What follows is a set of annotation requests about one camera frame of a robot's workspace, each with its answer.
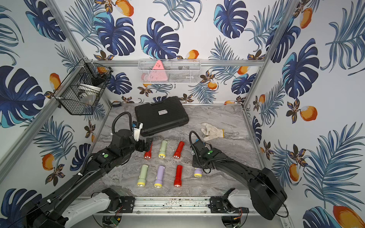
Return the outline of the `red flashlight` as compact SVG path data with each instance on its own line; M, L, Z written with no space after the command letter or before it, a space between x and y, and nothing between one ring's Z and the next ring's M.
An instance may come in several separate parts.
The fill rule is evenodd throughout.
M152 156L152 144L150 144L149 150L145 152L144 158L149 160L149 159L151 159L151 156Z
M175 187L181 187L181 185L182 185L182 171L183 171L183 166L182 165L177 165L175 181L174 181L174 186Z
M183 141L179 142L178 147L177 147L177 149L174 153L174 158L175 159L180 159L184 145L185 145L185 143Z

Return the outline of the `purple flashlight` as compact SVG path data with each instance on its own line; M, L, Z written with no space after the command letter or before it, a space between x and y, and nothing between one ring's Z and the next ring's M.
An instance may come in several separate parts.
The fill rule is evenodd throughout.
M196 178L201 178L202 177L202 169L201 168L195 168L194 177L196 177Z
M154 183L155 188L162 188L163 187L163 176L164 176L165 167L160 165L157 170L156 181Z

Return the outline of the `green flashlight back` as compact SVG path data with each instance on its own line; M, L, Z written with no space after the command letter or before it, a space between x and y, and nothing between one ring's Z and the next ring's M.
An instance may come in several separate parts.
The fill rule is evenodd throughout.
M158 157L164 159L166 157L166 148L168 142L166 140L162 140Z

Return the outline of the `green flashlight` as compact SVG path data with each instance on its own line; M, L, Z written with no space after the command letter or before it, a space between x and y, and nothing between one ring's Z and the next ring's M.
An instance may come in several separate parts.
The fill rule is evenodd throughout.
M166 157L166 148L168 142L166 140L162 140L158 157L164 159Z
M148 172L148 165L147 164L143 164L140 170L140 175L137 181L137 185L139 187L144 187L146 185L146 177L147 177L147 172Z

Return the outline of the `red flashlight front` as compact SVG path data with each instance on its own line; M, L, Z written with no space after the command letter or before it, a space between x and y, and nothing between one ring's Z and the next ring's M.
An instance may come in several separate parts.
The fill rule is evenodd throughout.
M182 185L182 171L183 171L183 166L182 165L177 165L175 181L174 181L174 186L175 187L181 187L181 185Z

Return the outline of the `green flashlight front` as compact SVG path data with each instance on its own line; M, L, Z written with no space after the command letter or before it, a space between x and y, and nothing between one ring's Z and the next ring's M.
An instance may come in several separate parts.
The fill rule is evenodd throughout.
M137 185L139 187L144 187L146 185L146 177L147 177L147 172L148 172L148 165L147 164L143 164L140 170L140 175L137 181Z

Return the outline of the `purple flashlight front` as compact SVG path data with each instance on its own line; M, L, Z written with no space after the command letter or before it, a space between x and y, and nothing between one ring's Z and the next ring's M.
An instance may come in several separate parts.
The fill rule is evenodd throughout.
M160 165L157 170L156 181L154 183L155 188L162 188L163 187L163 176L164 176L165 167Z

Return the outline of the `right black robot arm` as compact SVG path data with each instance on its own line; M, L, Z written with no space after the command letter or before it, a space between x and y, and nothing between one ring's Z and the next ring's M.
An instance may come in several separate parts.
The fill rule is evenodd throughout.
M245 185L254 209L265 219L272 220L285 206L287 194L270 169L252 168L212 145L206 147L208 143L203 142L195 131L189 133L189 143L194 152L193 167L201 168L203 172L208 169L222 171Z

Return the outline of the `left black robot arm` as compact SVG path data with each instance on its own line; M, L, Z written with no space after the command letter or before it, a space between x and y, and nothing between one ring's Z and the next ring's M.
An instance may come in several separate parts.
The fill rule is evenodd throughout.
M120 196L113 190L104 190L96 197L72 207L89 186L114 168L126 164L135 151L147 152L152 138L143 140L140 133L142 122L129 120L129 129L116 131L115 125L122 116L132 118L129 112L119 114L112 122L112 141L97 153L85 157L80 171L50 195L26 203L21 209L23 228L69 228L99 211L108 208L117 210Z

